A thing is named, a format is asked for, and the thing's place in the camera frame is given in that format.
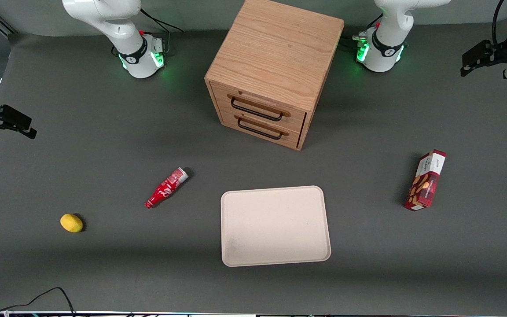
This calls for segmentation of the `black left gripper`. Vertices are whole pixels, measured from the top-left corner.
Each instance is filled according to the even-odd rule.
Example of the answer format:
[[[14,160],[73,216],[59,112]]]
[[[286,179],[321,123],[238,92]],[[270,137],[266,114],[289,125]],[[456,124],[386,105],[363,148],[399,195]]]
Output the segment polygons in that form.
[[[507,64],[507,38],[493,45],[490,40],[482,40],[462,55],[460,76],[465,77],[473,70],[502,63]]]

